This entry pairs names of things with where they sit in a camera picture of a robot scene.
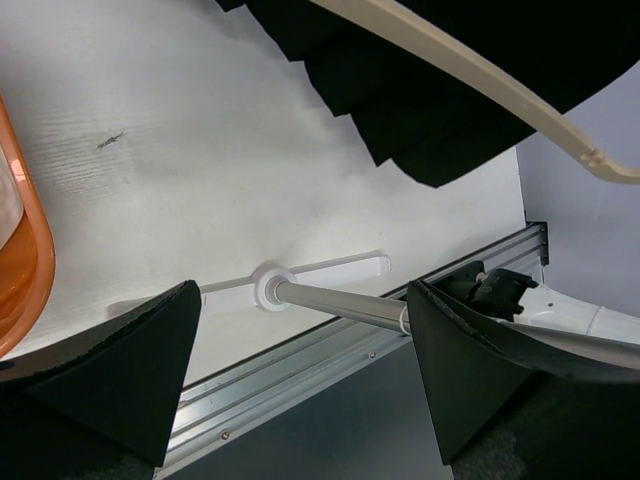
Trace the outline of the black garment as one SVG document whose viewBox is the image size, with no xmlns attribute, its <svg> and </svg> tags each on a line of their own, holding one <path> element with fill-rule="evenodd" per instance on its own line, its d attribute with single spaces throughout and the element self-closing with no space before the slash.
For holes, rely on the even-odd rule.
<svg viewBox="0 0 640 480">
<path fill-rule="evenodd" d="M 350 116 L 374 162 L 446 185 L 534 133 L 480 92 L 318 1 L 248 9 L 324 103 Z M 459 40 L 563 117 L 639 60 L 635 1 L 396 1 Z"/>
</svg>

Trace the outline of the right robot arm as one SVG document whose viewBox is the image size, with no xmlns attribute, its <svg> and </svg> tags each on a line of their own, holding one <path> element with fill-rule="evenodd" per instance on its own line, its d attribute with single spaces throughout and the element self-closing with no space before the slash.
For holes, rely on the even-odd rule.
<svg viewBox="0 0 640 480">
<path fill-rule="evenodd" d="M 639 319 L 553 290 L 534 277 L 481 261 L 435 283 L 472 310 L 495 319 L 631 344 L 639 342 Z"/>
</svg>

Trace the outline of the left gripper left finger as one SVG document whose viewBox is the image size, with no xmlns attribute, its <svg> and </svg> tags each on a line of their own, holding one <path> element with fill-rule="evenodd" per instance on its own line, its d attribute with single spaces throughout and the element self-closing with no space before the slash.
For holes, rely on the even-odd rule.
<svg viewBox="0 0 640 480">
<path fill-rule="evenodd" d="M 152 478 L 165 460 L 200 312 L 200 289 L 187 280 L 2 361 L 2 478 Z"/>
</svg>

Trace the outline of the white pleated skirt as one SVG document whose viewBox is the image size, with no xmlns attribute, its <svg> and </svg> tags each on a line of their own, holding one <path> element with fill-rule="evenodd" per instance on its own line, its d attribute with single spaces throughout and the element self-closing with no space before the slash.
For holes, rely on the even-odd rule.
<svg viewBox="0 0 640 480">
<path fill-rule="evenodd" d="M 23 216 L 23 204 L 5 158 L 1 159 L 0 189 L 0 247 L 3 248 L 17 229 Z"/>
</svg>

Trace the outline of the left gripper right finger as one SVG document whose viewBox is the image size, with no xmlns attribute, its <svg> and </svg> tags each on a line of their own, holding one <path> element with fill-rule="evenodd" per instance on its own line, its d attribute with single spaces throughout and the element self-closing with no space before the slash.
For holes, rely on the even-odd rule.
<svg viewBox="0 0 640 480">
<path fill-rule="evenodd" d="M 639 349 L 407 291 L 442 462 L 457 479 L 635 479 Z"/>
</svg>

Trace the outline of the beige wooden hanger front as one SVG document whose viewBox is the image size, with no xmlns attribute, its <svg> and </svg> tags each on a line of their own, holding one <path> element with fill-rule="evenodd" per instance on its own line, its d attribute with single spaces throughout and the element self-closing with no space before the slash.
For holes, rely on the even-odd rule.
<svg viewBox="0 0 640 480">
<path fill-rule="evenodd" d="M 639 170 L 622 166 L 528 87 L 396 1 L 318 1 L 336 14 L 432 64 L 546 136 L 593 176 L 637 185 Z"/>
</svg>

